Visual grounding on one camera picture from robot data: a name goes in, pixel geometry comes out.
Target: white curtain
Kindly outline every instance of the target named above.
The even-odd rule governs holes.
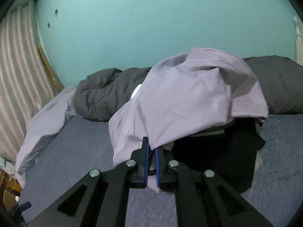
[[[15,162],[26,123],[56,94],[37,50],[34,2],[0,24],[0,154]]]

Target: cardboard box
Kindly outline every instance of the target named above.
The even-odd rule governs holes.
[[[11,178],[7,173],[0,170],[0,200],[3,202],[7,211],[16,205],[15,196],[8,190],[9,188],[22,191],[17,180]]]
[[[17,180],[11,178],[7,173],[5,173],[4,171],[0,170],[0,182],[1,185],[0,187],[3,189],[14,189],[17,190],[18,192],[22,191],[22,188],[20,187],[19,183]]]
[[[6,211],[11,210],[16,205],[15,196],[9,192],[7,189],[4,189],[3,193],[3,204],[6,208]]]

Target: gray comforter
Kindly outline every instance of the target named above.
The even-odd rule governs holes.
[[[109,121],[143,83],[151,68],[121,71],[105,69],[89,75],[79,83],[74,96],[75,110],[89,120]]]

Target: white bed frame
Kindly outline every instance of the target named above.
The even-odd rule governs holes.
[[[297,17],[294,16],[294,24],[296,26],[296,45],[297,45],[297,63],[301,66],[303,66],[303,42],[302,42],[302,33],[300,28],[302,24],[302,21]]]

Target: gray bed sheet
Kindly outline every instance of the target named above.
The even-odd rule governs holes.
[[[261,136],[263,164],[252,187],[243,194],[275,227],[285,227],[303,201],[303,114],[270,115]],[[57,135],[27,174],[19,203],[31,221],[91,169],[113,168],[108,123],[76,115]],[[131,189],[125,226],[177,226],[175,197],[149,189]]]

